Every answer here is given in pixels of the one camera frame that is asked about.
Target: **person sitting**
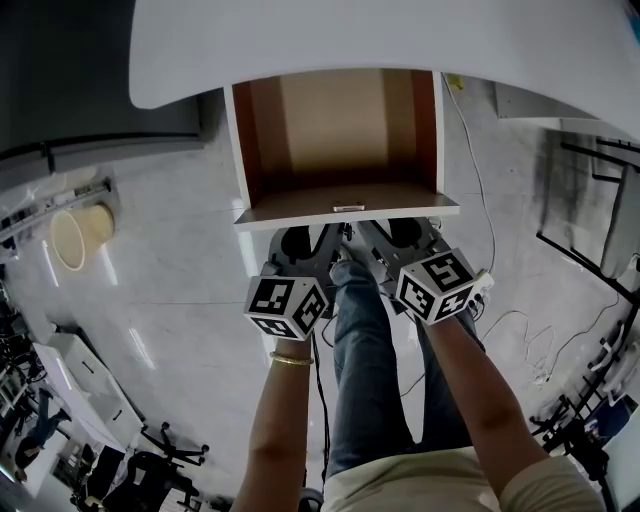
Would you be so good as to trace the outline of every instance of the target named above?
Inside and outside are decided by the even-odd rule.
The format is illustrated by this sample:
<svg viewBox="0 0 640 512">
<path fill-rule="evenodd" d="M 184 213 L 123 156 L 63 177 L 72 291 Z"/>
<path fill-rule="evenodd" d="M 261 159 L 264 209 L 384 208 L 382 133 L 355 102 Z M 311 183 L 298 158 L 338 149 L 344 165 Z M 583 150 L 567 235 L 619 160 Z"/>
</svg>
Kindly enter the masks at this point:
<svg viewBox="0 0 640 512">
<path fill-rule="evenodd" d="M 58 425 L 63 421 L 71 421 L 71 417 L 60 409 L 57 414 L 49 418 L 49 400 L 51 393 L 40 388 L 40 403 L 38 405 L 38 422 L 18 445 L 15 454 L 17 470 L 14 475 L 20 483 L 27 481 L 25 469 L 38 457 L 46 442 L 55 434 Z"/>
<path fill-rule="evenodd" d="M 520 404 L 466 309 L 416 320 L 425 367 L 422 439 L 404 417 L 391 326 L 378 284 L 346 249 L 330 273 L 338 384 L 322 512 L 601 512 L 566 457 L 529 433 Z M 232 512 L 294 512 L 307 460 L 310 341 L 278 339 Z"/>
</svg>

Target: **jeans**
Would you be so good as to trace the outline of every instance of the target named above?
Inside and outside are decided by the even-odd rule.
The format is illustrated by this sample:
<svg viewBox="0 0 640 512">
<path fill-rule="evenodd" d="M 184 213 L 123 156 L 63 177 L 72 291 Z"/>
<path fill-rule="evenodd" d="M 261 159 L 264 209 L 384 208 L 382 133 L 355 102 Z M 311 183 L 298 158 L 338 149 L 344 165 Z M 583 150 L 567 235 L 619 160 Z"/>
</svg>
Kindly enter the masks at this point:
<svg viewBox="0 0 640 512">
<path fill-rule="evenodd" d="M 391 327 L 378 285 L 371 273 L 354 261 L 337 263 L 331 277 L 338 288 L 333 349 L 338 403 L 327 477 L 392 455 L 471 446 L 420 322 L 416 324 L 426 392 L 422 439 L 414 443 L 404 418 Z M 477 341 L 469 311 L 460 313 L 458 319 Z"/>
<path fill-rule="evenodd" d="M 49 418 L 49 395 L 40 389 L 40 403 L 38 404 L 38 422 L 27 437 L 34 439 L 40 448 L 55 434 L 58 424 L 66 419 L 66 415 L 60 409 L 55 416 Z"/>
</svg>

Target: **wire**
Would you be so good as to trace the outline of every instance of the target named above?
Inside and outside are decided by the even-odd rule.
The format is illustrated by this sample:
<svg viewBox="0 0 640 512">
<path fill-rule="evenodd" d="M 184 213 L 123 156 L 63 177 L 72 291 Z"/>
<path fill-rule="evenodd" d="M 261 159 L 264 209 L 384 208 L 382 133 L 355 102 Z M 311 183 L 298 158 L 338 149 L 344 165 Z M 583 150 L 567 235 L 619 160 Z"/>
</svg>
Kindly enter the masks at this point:
<svg viewBox="0 0 640 512">
<path fill-rule="evenodd" d="M 573 336 L 571 336 L 571 338 L 569 338 L 567 341 L 564 342 L 564 345 L 562 345 L 560 347 L 560 349 L 556 352 L 555 357 L 553 358 L 553 364 L 551 365 L 551 368 L 549 369 L 548 376 L 547 376 L 547 382 L 549 381 L 549 379 L 551 378 L 551 375 L 553 374 L 553 369 L 556 367 L 556 363 L 558 362 L 558 357 L 560 356 L 560 352 L 562 352 L 565 348 L 567 348 L 569 343 L 571 343 L 571 341 L 573 341 L 575 338 L 577 338 L 578 336 L 582 336 L 583 334 L 587 334 L 591 329 L 593 329 L 596 326 L 596 324 L 598 323 L 598 320 L 600 320 L 600 317 L 602 316 L 602 314 L 607 309 L 611 309 L 612 307 L 617 306 L 618 302 L 620 302 L 620 294 L 618 292 L 616 292 L 616 301 L 613 304 L 610 304 L 609 306 L 605 306 L 604 308 L 602 308 L 600 310 L 600 313 L 598 313 L 598 316 L 596 317 L 596 319 L 593 321 L 593 323 L 591 324 L 591 326 L 588 329 L 586 329 L 585 331 L 580 331 L 579 333 L 574 334 Z"/>
<path fill-rule="evenodd" d="M 322 380 L 320 379 L 320 351 L 316 342 L 315 330 L 311 331 L 311 343 L 313 344 L 313 357 L 316 360 L 316 383 L 318 384 L 318 395 L 322 402 L 322 412 L 324 414 L 324 452 L 322 459 L 324 468 L 322 470 L 322 491 L 324 492 L 324 482 L 327 477 L 327 467 L 329 466 L 329 451 L 331 450 L 331 434 L 329 431 L 329 412 L 327 410 L 327 402 L 324 398 L 324 389 L 322 388 Z"/>
<path fill-rule="evenodd" d="M 524 337 L 522 339 L 522 343 L 524 345 L 525 348 L 525 356 L 524 356 L 524 362 L 527 366 L 529 366 L 529 368 L 531 368 L 535 373 L 534 373 L 534 381 L 538 380 L 540 377 L 542 376 L 546 376 L 545 375 L 545 371 L 544 371 L 544 363 L 546 362 L 546 359 L 549 355 L 549 350 L 551 350 L 551 346 L 553 345 L 554 340 L 556 339 L 556 331 L 555 328 L 552 325 L 548 325 L 547 327 L 545 327 L 544 329 L 542 329 L 540 332 L 538 332 L 538 334 L 536 334 L 535 336 L 533 336 L 531 339 L 527 339 L 527 335 L 529 334 L 529 315 L 527 315 L 526 313 L 524 313 L 523 311 L 520 311 L 518 309 L 511 309 L 509 311 L 506 311 L 505 313 L 503 313 L 502 315 L 500 315 L 500 317 L 498 317 L 498 319 L 493 322 L 493 325 L 491 327 L 489 327 L 489 329 L 487 330 L 487 332 L 484 334 L 484 336 L 480 339 L 480 342 L 483 342 L 485 340 L 485 338 L 489 335 L 489 333 L 494 329 L 494 327 L 496 325 L 498 325 L 503 319 L 505 319 L 507 316 L 509 315 L 513 315 L 513 314 L 518 314 L 518 315 L 522 315 L 526 318 L 527 320 L 527 325 L 525 327 L 524 330 Z M 549 329 L 551 329 L 551 331 L 553 332 L 553 337 L 551 338 L 551 341 L 549 342 L 549 349 L 547 350 L 547 353 L 542 356 L 540 359 L 538 359 L 538 361 L 536 361 L 535 363 L 530 363 L 529 362 L 529 349 L 531 348 L 531 344 L 538 339 L 540 336 L 542 336 L 543 333 L 545 333 L 546 331 L 548 331 Z"/>
<path fill-rule="evenodd" d="M 496 266 L 497 252 L 498 252 L 498 244 L 496 243 L 496 232 L 493 229 L 493 222 L 491 222 L 491 216 L 489 215 L 489 209 L 487 208 L 487 200 L 484 195 L 484 183 L 482 182 L 482 175 L 480 174 L 480 169 L 478 168 L 478 161 L 476 160 L 476 155 L 473 151 L 473 146 L 471 145 L 471 136 L 469 135 L 469 127 L 467 126 L 467 122 L 462 115 L 462 110 L 458 106 L 458 102 L 453 96 L 453 92 L 451 91 L 451 87 L 449 86 L 449 82 L 447 82 L 446 76 L 443 74 L 442 79 L 444 80 L 444 85 L 449 91 L 449 96 L 451 96 L 451 101 L 453 101 L 453 106 L 456 107 L 458 111 L 458 115 L 460 116 L 460 120 L 462 121 L 462 126 L 464 126 L 464 133 L 467 136 L 467 143 L 469 144 L 469 152 L 471 153 L 471 160 L 473 160 L 473 166 L 475 167 L 476 174 L 478 175 L 478 183 L 480 183 L 480 196 L 482 197 L 482 206 L 484 206 L 484 213 L 487 215 L 487 220 L 489 221 L 489 227 L 491 228 L 491 239 L 493 241 L 493 256 L 491 256 L 491 266 L 489 267 L 489 274 L 493 272 L 493 269 Z"/>
<path fill-rule="evenodd" d="M 418 385 L 418 383 L 419 383 L 422 379 L 424 379 L 424 376 L 425 376 L 425 372 L 422 372 L 422 375 L 420 375 L 420 377 L 418 378 L 418 380 L 417 380 L 417 381 L 415 381 L 413 384 L 411 384 L 411 387 L 410 387 L 409 389 L 407 389 L 404 393 L 402 393 L 402 394 L 400 395 L 400 398 L 405 397 L 405 396 L 407 396 L 409 393 L 411 393 L 411 391 L 413 391 L 413 388 L 415 388 L 415 387 Z"/>
<path fill-rule="evenodd" d="M 478 303 L 482 306 L 482 310 L 480 311 L 480 313 L 478 313 L 476 316 L 473 317 L 474 322 L 477 322 L 478 320 L 480 320 L 480 317 L 484 315 L 484 310 L 486 308 L 483 302 L 478 301 Z"/>
<path fill-rule="evenodd" d="M 329 343 L 329 341 L 327 341 L 327 337 L 325 336 L 325 333 L 327 332 L 327 327 L 329 327 L 329 324 L 331 324 L 331 322 L 333 322 L 333 320 L 335 318 L 337 318 L 337 314 L 333 315 L 329 321 L 327 322 L 327 324 L 322 328 L 322 331 L 320 331 L 320 336 L 322 336 L 322 341 L 324 341 L 327 345 L 329 345 L 331 348 L 333 348 L 333 344 Z"/>
</svg>

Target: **trash can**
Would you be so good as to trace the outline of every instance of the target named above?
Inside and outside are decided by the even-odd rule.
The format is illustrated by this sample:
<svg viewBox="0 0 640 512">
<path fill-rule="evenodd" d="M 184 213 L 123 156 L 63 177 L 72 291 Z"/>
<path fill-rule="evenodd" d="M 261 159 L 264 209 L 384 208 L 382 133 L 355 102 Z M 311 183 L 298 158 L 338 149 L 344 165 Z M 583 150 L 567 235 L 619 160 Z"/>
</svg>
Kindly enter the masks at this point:
<svg viewBox="0 0 640 512">
<path fill-rule="evenodd" d="M 65 267 L 80 270 L 113 236 L 113 230 L 113 216 L 104 205 L 63 210 L 51 219 L 51 242 Z"/>
</svg>

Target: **white desk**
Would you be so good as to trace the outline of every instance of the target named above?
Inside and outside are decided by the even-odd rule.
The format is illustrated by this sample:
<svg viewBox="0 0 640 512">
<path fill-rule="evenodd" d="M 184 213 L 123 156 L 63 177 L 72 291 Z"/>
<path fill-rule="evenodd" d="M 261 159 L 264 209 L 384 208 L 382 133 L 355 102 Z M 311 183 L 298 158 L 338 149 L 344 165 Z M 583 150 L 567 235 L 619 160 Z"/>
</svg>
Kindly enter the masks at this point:
<svg viewBox="0 0 640 512">
<path fill-rule="evenodd" d="M 640 139 L 640 46 L 610 0 L 138 0 L 130 93 L 155 108 L 296 71 L 401 67 L 514 85 Z"/>
<path fill-rule="evenodd" d="M 109 370 L 73 334 L 57 333 L 34 347 L 73 419 L 95 441 L 126 452 L 143 423 Z"/>
</svg>

